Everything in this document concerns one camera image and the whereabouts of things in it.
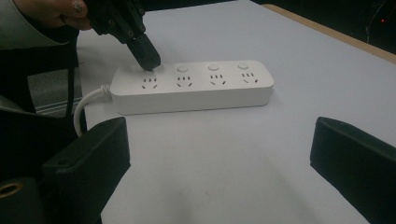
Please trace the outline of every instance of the human hand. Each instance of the human hand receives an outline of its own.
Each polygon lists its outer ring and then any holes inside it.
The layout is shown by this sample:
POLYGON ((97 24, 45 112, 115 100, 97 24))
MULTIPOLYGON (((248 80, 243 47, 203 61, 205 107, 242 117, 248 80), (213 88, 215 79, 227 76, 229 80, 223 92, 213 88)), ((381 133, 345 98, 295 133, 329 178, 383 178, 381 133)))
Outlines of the human hand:
POLYGON ((79 30, 91 29, 87 5, 83 0, 13 0, 26 17, 45 28, 69 25, 79 30))

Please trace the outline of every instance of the power socket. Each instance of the power socket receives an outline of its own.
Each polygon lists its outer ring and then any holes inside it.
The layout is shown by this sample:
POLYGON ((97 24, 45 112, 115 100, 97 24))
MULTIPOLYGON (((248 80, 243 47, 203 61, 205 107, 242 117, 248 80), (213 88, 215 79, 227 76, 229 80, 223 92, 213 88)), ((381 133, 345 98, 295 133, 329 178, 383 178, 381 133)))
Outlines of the power socket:
POLYGON ((266 105, 273 86, 257 61, 164 63, 119 68, 110 92, 116 111, 132 115, 266 105))

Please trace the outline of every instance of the sleeve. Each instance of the sleeve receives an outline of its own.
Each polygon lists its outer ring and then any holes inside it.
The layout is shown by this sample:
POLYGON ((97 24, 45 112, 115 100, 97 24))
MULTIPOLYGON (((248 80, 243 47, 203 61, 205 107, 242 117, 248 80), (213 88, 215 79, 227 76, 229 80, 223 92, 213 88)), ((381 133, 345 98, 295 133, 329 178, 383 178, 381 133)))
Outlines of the sleeve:
POLYGON ((40 29, 25 18, 12 0, 0 0, 0 49, 28 49, 66 44, 78 30, 65 26, 40 29))

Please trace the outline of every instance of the round white button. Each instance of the round white button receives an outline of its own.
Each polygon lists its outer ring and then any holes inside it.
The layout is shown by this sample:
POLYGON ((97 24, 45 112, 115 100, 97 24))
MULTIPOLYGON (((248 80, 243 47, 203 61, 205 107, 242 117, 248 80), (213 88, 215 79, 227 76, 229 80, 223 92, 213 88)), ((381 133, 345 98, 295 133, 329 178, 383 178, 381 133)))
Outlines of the round white button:
POLYGON ((238 68, 246 70, 246 69, 248 69, 248 64, 247 63, 239 63, 238 68))
POLYGON ((181 66, 179 66, 179 67, 177 68, 177 71, 178 71, 179 73, 185 73, 185 72, 189 71, 189 68, 188 68, 186 65, 181 65, 181 66))
POLYGON ((219 66, 217 64, 215 64, 215 63, 210 64, 207 68, 210 71, 218 71, 219 70, 219 66))

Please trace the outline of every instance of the white table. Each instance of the white table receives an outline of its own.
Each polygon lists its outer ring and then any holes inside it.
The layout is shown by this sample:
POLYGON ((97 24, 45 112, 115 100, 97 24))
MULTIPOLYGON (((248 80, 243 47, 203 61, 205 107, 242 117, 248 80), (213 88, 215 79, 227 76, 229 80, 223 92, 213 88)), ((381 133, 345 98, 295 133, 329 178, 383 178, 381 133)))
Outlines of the white table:
MULTIPOLYGON (((149 12, 164 63, 257 60, 275 80, 269 105, 126 117, 132 168, 105 224, 367 223, 309 165, 316 119, 349 122, 396 146, 396 64, 252 2, 149 12)), ((82 32, 83 94, 136 63, 113 36, 82 32)), ((118 117, 86 106, 88 126, 118 117)))

